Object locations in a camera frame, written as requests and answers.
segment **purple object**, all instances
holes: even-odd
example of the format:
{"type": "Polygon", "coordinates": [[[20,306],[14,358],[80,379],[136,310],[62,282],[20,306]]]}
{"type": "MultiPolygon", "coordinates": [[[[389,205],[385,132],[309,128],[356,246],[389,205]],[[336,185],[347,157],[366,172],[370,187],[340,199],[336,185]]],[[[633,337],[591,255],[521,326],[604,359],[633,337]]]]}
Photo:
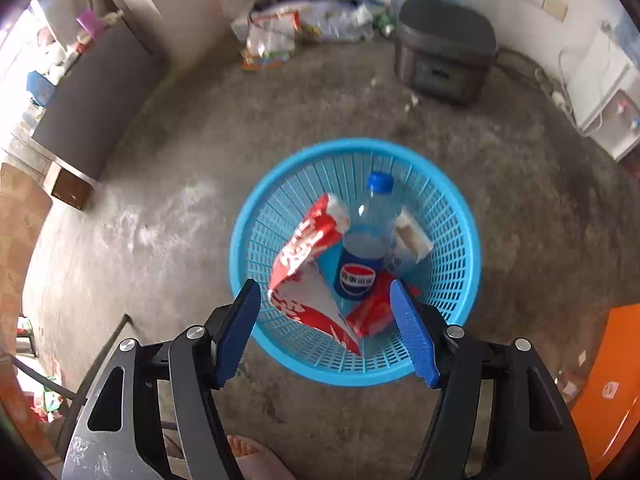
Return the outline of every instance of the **purple object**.
{"type": "Polygon", "coordinates": [[[76,22],[80,24],[89,36],[97,40],[104,32],[104,23],[95,15],[91,9],[85,9],[76,18],[76,22]]]}

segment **bottle label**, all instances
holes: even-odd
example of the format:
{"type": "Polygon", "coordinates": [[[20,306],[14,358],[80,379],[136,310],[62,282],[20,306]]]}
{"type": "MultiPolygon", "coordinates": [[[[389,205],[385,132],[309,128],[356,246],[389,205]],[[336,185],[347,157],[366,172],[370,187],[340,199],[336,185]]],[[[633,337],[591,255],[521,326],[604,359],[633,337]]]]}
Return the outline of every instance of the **bottle label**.
{"type": "Polygon", "coordinates": [[[383,259],[366,260],[343,248],[334,283],[336,292],[347,300],[364,298],[376,281],[383,259]]]}

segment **pepsi logo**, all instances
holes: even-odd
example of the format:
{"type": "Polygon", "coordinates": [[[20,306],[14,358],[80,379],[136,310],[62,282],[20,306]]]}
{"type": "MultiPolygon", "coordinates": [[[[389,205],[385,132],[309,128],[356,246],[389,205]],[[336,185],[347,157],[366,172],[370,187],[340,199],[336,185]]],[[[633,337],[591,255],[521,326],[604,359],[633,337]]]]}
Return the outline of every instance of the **pepsi logo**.
{"type": "Polygon", "coordinates": [[[344,264],[340,269],[342,289],[351,296],[365,294],[376,280],[376,271],[361,264],[344,264]]]}

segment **metal screw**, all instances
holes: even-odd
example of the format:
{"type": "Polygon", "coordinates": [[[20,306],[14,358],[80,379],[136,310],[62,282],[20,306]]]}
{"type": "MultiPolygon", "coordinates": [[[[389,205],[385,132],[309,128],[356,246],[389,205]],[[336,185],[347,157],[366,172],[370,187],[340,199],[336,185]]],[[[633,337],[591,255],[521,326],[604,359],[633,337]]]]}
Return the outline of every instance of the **metal screw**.
{"type": "Polygon", "coordinates": [[[521,352],[528,352],[531,350],[531,343],[523,337],[516,339],[516,348],[521,352]]]}
{"type": "Polygon", "coordinates": [[[135,339],[124,339],[120,342],[120,346],[118,346],[118,348],[121,352],[128,352],[129,350],[132,350],[135,345],[135,339]]]}
{"type": "Polygon", "coordinates": [[[203,326],[192,326],[187,330],[187,338],[188,339],[200,339],[204,335],[204,327],[203,326]]]}
{"type": "Polygon", "coordinates": [[[447,326],[447,335],[452,339],[460,339],[465,335],[465,331],[461,326],[450,325],[447,326]]]}

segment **basket rim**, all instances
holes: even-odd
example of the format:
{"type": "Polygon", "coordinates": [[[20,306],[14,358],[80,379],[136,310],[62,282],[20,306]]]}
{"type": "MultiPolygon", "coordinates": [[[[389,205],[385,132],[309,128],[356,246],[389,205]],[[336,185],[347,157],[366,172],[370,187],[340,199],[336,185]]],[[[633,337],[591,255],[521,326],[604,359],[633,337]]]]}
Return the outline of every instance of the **basket rim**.
{"type": "MultiPolygon", "coordinates": [[[[319,156],[329,156],[334,153],[349,153],[361,150],[386,152],[390,156],[403,158],[407,163],[412,164],[418,172],[428,172],[430,179],[436,183],[436,186],[440,190],[446,191],[449,198],[453,199],[449,200],[450,206],[454,209],[459,222],[468,233],[470,239],[467,255],[469,285],[466,288],[464,296],[459,299],[456,311],[452,313],[454,316],[451,316],[449,323],[463,325],[476,300],[481,274],[481,249],[478,228],[476,227],[476,222],[466,200],[449,177],[430,160],[404,146],[399,146],[387,140],[369,139],[366,137],[329,140],[303,148],[299,152],[281,161],[281,163],[275,166],[258,182],[254,190],[249,193],[249,196],[244,201],[231,236],[229,279],[232,294],[236,295],[240,291],[243,283],[241,283],[242,269],[239,253],[241,252],[240,249],[244,246],[242,242],[244,241],[247,224],[250,222],[256,206],[261,203],[262,198],[271,191],[271,188],[274,187],[277,181],[293,169],[303,167],[305,164],[308,164],[311,159],[318,158],[319,156]]],[[[364,369],[365,367],[363,367],[363,371],[361,372],[341,372],[339,370],[331,370],[330,368],[314,367],[282,351],[264,333],[257,323],[252,330],[252,336],[264,351],[280,364],[303,377],[324,384],[333,384],[336,386],[372,386],[374,384],[383,384],[402,378],[414,371],[410,359],[406,359],[390,368],[379,368],[377,370],[367,371],[364,369]]]]}

